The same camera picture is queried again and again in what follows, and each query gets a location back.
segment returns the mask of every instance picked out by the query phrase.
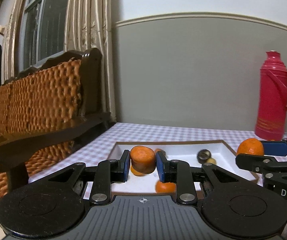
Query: red thermos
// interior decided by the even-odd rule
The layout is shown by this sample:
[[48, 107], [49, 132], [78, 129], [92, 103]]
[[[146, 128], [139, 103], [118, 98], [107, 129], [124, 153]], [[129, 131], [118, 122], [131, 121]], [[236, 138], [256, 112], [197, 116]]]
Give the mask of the red thermos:
[[281, 140], [287, 112], [287, 68], [280, 53], [267, 52], [260, 69], [260, 100], [254, 133], [265, 140]]

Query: window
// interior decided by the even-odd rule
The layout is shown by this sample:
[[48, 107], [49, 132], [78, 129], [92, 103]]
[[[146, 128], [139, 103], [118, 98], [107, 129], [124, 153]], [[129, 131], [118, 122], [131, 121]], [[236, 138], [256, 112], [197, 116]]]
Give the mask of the window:
[[19, 71], [63, 52], [68, 0], [26, 0], [19, 36]]

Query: gray wall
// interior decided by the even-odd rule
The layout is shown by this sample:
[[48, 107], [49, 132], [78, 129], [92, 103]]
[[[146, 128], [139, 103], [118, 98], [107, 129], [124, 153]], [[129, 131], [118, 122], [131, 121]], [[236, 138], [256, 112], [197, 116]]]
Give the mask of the gray wall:
[[113, 35], [119, 122], [253, 130], [265, 51], [287, 66], [287, 30], [261, 23], [169, 18]]

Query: hat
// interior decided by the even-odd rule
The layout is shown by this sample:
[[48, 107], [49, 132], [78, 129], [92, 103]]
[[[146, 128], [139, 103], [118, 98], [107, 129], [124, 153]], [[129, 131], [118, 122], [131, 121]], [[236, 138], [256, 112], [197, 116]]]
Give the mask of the hat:
[[0, 25], [0, 35], [4, 36], [5, 33], [5, 26]]

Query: checkered tablecloth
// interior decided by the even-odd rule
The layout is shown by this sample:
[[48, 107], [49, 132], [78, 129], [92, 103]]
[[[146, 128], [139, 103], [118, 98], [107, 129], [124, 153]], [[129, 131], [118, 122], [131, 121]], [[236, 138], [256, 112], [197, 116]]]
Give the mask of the checkered tablecloth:
[[[247, 138], [260, 139], [252, 131], [210, 130], [132, 123], [117, 123], [108, 131], [96, 138], [93, 142], [78, 150], [62, 162], [32, 176], [29, 181], [32, 182], [40, 179], [75, 162], [84, 162], [87, 166], [96, 166], [100, 161], [107, 159], [116, 142], [170, 142], [222, 139], [236, 151], [239, 144]], [[287, 157], [276, 156], [275, 158], [278, 161], [287, 161]], [[85, 198], [89, 198], [89, 194], [90, 189], [87, 188]], [[283, 236], [287, 239], [287, 225], [283, 232]]]

